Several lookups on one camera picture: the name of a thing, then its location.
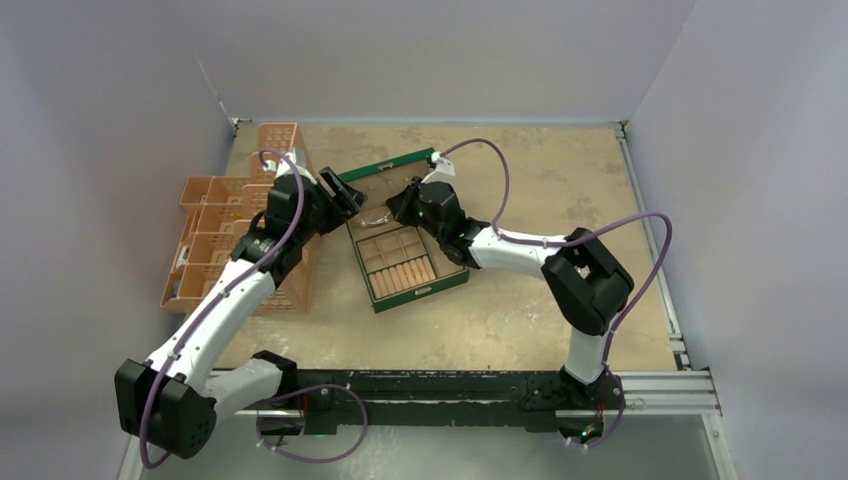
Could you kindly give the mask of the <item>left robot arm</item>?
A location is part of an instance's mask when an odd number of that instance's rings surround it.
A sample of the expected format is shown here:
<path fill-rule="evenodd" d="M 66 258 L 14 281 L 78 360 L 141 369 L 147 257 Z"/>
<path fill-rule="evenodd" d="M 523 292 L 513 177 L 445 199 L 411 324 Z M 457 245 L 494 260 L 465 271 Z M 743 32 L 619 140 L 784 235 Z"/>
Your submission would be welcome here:
<path fill-rule="evenodd" d="M 218 424 L 260 401 L 284 409 L 299 395 L 297 365 L 261 351 L 228 373 L 211 373 L 246 320 L 303 258 L 306 244 L 355 217 L 365 193 L 324 168 L 314 179 L 284 167 L 264 210 L 236 242 L 223 272 L 179 330 L 143 362 L 128 359 L 114 376 L 121 429 L 166 455 L 189 459 Z"/>

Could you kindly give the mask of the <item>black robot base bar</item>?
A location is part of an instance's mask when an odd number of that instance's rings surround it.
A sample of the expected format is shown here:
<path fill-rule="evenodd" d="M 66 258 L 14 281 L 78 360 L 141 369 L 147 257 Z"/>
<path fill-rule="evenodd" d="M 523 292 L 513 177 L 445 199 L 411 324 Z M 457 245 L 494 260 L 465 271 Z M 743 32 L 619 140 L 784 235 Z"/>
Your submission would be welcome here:
<path fill-rule="evenodd" d="M 623 410 L 620 379 L 588 386 L 564 370 L 362 370 L 293 368 L 250 409 L 305 416 L 308 435 L 340 426 L 517 427 L 575 442 L 601 436 Z"/>

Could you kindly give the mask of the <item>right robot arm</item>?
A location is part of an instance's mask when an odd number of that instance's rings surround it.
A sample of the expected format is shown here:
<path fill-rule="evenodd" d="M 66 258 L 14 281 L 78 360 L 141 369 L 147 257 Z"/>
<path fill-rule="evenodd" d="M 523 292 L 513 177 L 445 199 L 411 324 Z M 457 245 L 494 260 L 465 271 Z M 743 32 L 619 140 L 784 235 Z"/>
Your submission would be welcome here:
<path fill-rule="evenodd" d="M 611 323 L 634 288 L 631 275 L 591 231 L 577 228 L 559 242 L 496 230 L 466 215 L 452 185 L 419 178 L 385 202 L 394 219 L 421 228 L 456 265 L 502 269 L 546 282 L 572 328 L 561 392 L 584 407 L 601 391 Z"/>

